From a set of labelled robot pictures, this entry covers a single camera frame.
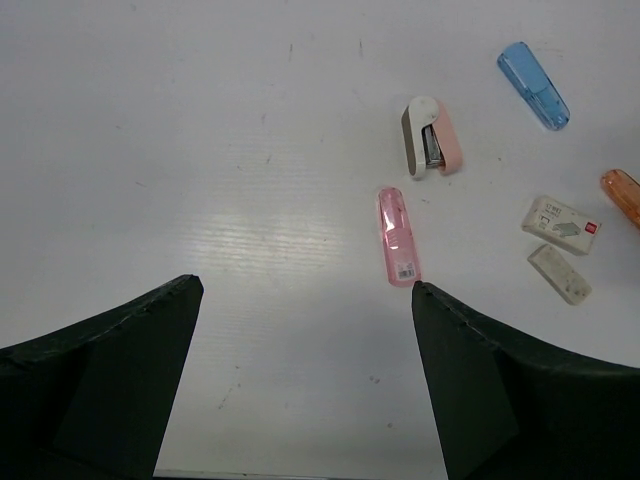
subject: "white table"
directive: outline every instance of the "white table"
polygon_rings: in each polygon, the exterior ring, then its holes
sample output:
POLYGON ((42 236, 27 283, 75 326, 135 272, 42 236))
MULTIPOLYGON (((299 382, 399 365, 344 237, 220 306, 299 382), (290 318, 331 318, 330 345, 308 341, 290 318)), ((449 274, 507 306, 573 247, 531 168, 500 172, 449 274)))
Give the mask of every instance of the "white table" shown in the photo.
POLYGON ((640 366, 640 235, 598 185, 640 177, 639 22, 637 0, 4 1, 1 346, 196 273, 159 473, 444 479, 377 189, 403 191, 425 280, 640 366), (495 66, 517 40, 564 131, 495 66), (455 176, 408 177, 399 119, 419 94, 448 106, 455 176), (526 262, 543 193, 604 223, 590 256, 565 255, 594 289, 580 307, 526 262))

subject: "blue plastic case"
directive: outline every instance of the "blue plastic case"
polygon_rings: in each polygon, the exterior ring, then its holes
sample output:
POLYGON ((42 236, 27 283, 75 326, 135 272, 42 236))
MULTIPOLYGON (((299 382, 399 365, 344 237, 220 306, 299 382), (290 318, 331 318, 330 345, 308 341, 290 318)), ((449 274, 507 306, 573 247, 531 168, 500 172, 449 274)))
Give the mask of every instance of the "blue plastic case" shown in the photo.
POLYGON ((498 67, 545 127, 560 130, 569 123, 569 108, 526 43, 508 46, 498 67))

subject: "eraser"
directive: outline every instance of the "eraser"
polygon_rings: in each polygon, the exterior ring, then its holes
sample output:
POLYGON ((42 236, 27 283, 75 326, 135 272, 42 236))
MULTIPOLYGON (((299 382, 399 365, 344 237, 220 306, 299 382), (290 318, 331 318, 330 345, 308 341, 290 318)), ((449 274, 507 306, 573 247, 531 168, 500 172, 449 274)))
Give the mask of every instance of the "eraser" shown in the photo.
POLYGON ((538 248, 528 260, 569 305, 580 304, 591 293, 585 279, 551 245, 538 248))
POLYGON ((587 255, 601 223, 549 196, 539 197, 522 222, 522 230, 574 255, 587 255))

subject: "barcode sticker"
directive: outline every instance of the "barcode sticker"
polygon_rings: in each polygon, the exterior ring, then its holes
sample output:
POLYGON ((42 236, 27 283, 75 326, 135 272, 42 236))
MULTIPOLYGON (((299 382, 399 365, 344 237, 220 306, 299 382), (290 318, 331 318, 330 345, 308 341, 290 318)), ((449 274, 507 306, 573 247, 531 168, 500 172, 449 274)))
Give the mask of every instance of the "barcode sticker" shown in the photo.
POLYGON ((416 269, 413 263, 396 263, 396 274, 398 280, 411 280, 416 276, 416 269))

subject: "gray eraser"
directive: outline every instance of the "gray eraser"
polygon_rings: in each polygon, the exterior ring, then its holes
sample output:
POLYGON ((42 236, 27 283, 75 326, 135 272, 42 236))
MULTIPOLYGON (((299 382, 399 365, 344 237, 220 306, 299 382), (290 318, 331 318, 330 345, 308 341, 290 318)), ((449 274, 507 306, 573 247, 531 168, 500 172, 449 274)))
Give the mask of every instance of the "gray eraser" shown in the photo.
POLYGON ((551 245, 538 248, 528 260, 568 304, 578 305, 591 293, 585 279, 551 245))

